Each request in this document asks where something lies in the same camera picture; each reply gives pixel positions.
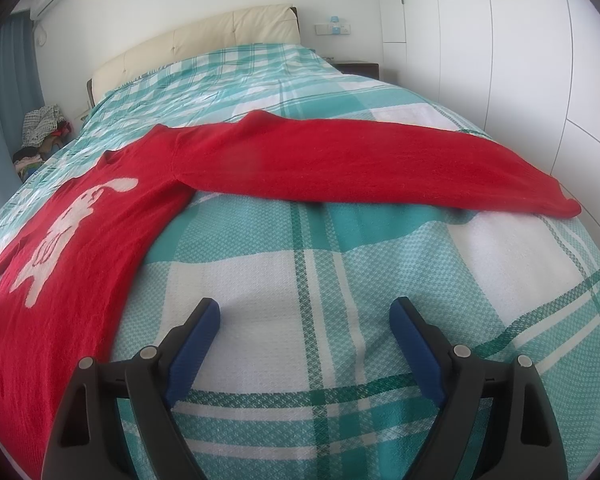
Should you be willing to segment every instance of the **silver screw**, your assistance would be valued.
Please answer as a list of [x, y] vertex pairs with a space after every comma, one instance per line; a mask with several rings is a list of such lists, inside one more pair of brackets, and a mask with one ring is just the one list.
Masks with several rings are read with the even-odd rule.
[[533, 365], [533, 363], [534, 362], [524, 354], [518, 356], [518, 364], [523, 368], [529, 368]]
[[78, 368], [81, 370], [86, 370], [87, 368], [90, 368], [91, 365], [93, 365], [93, 358], [91, 357], [83, 357], [78, 361]]
[[158, 353], [158, 349], [155, 346], [145, 346], [140, 351], [140, 357], [142, 359], [153, 359]]
[[454, 346], [454, 354], [458, 357], [469, 357], [471, 355], [471, 350], [469, 350], [468, 346], [456, 345]]

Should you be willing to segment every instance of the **nightstand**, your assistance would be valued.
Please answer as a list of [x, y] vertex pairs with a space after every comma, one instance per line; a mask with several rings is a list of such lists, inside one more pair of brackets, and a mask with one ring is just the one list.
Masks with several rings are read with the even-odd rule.
[[334, 67], [343, 74], [362, 75], [371, 79], [380, 79], [380, 67], [378, 63], [367, 63], [366, 61], [334, 61]]

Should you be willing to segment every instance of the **headboard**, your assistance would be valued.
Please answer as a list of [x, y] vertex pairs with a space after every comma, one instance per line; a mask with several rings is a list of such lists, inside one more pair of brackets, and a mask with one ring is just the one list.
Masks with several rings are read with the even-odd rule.
[[298, 10], [270, 5], [232, 10], [151, 38], [107, 61], [87, 81], [91, 106], [138, 76], [189, 57], [247, 43], [300, 43]]

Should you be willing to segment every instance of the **blue curtain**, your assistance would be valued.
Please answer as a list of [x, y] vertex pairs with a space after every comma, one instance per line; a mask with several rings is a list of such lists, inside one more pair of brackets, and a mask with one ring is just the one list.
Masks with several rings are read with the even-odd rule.
[[0, 29], [0, 208], [20, 187], [11, 157], [22, 146], [22, 120], [44, 105], [28, 12]]

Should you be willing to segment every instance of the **plaid bedspread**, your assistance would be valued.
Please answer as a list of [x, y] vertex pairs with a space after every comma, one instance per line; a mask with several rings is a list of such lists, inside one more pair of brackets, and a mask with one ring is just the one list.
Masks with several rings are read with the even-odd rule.
[[[437, 104], [342, 75], [300, 46], [227, 48], [110, 92], [80, 137], [0, 211], [0, 250], [104, 150], [155, 123], [235, 121], [256, 108], [485, 136]], [[570, 478], [600, 450], [600, 252], [578, 220], [198, 193], [147, 254], [112, 359], [160, 342], [203, 296], [221, 305], [221, 329], [173, 415], [210, 480], [402, 478], [436, 409], [390, 332], [398, 296], [453, 344], [496, 360], [533, 359]], [[128, 402], [120, 405], [138, 475], [152, 478]], [[470, 477], [488, 407], [458, 478]]]

